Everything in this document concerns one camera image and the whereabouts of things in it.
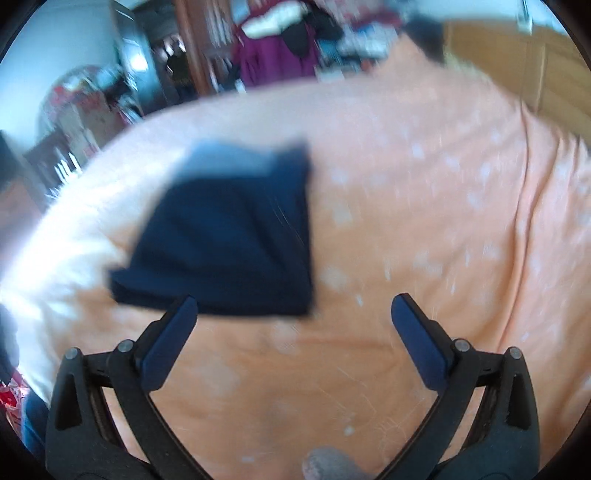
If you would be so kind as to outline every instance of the hanging clothes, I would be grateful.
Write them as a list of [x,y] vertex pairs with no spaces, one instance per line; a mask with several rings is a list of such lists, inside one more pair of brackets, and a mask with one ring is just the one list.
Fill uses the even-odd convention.
[[311,0],[272,0],[237,26],[233,64],[246,87],[315,75],[318,35],[339,37],[330,14]]

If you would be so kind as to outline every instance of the gray sock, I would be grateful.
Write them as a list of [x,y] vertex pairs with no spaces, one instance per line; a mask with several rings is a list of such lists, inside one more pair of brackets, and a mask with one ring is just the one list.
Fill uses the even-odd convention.
[[371,480],[351,457],[332,447],[312,450],[301,467],[305,480]]

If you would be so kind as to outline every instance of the peach blanket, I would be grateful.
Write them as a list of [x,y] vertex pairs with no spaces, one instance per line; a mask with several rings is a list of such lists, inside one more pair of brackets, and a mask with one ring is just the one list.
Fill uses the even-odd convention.
[[2,285],[22,373],[42,397],[68,347],[110,350],[159,318],[117,305],[106,270],[125,265],[174,167],[212,138],[309,143],[317,291],[307,319],[201,317],[153,394],[217,480],[298,479],[322,445],[371,472],[396,455],[434,400],[390,322],[405,291],[451,337],[525,352],[543,462],[557,451],[591,397],[587,149],[408,38],[367,76],[169,109],[99,154]]

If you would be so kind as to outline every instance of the navy blue cloth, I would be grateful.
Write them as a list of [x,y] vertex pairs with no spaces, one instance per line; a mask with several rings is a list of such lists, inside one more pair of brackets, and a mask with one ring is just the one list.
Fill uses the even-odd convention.
[[208,142],[177,173],[132,255],[111,272],[117,302],[199,313],[304,315],[313,299],[307,148]]
[[47,405],[31,390],[25,399],[22,415],[22,442],[42,465],[45,465],[45,433],[48,418]]

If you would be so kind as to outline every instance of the wooden wardrobe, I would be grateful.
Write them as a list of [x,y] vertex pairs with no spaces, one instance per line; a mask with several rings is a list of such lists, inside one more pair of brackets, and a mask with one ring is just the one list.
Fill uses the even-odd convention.
[[591,71],[568,36],[543,27],[524,34],[510,22],[454,21],[446,24],[446,45],[591,145]]

